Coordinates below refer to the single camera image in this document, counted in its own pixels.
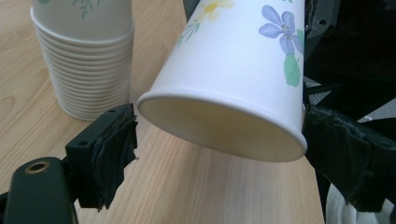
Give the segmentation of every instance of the flower print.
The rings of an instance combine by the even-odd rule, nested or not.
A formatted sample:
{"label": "flower print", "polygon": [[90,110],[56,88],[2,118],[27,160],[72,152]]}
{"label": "flower print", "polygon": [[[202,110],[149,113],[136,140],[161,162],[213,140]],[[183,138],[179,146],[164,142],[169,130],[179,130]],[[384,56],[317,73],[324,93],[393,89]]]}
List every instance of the flower print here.
{"label": "flower print", "polygon": [[230,8],[233,7],[233,2],[230,0],[209,0],[201,4],[202,12],[198,15],[198,22],[203,21],[208,17],[209,21],[214,21],[219,18],[217,9],[219,7]]}
{"label": "flower print", "polygon": [[295,34],[294,15],[291,12],[285,11],[282,14],[282,19],[280,19],[273,7],[264,6],[262,15],[271,23],[266,23],[260,28],[259,32],[261,35],[270,38],[282,35],[279,38],[280,47],[287,55],[294,54],[294,47],[303,53],[303,43],[300,41],[299,36]]}

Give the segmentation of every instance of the paper cup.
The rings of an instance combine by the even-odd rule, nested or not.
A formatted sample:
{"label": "paper cup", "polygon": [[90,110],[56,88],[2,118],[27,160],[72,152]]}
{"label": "paper cup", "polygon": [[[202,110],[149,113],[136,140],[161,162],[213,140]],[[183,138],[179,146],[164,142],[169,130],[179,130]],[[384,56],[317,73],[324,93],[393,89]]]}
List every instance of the paper cup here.
{"label": "paper cup", "polygon": [[33,0],[32,18],[72,41],[111,41],[132,27],[131,0]]}
{"label": "paper cup", "polygon": [[304,1],[203,0],[138,110],[204,147],[297,160],[303,49]]}

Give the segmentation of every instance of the wooden table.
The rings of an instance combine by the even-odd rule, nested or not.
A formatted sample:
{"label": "wooden table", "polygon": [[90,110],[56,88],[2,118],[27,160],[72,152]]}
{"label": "wooden table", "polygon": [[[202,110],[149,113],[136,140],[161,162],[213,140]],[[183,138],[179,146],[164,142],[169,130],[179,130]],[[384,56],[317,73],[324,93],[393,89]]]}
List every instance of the wooden table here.
{"label": "wooden table", "polygon": [[[0,0],[0,193],[13,172],[64,146],[89,123],[58,106],[30,19],[30,1]],[[185,25],[182,0],[134,0],[131,102],[148,91]],[[80,223],[323,223],[305,158],[250,161],[198,147],[138,116],[139,147],[109,210]]]}

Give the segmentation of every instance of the flower center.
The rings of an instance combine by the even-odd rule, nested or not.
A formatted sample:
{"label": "flower center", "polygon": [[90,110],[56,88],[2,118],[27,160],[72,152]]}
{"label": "flower center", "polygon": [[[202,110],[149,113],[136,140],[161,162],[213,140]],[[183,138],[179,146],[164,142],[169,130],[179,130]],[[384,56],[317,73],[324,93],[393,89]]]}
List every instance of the flower center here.
{"label": "flower center", "polygon": [[218,4],[217,3],[212,3],[209,6],[205,7],[204,12],[205,13],[212,12],[212,11],[214,11],[216,9],[216,7],[218,7]]}

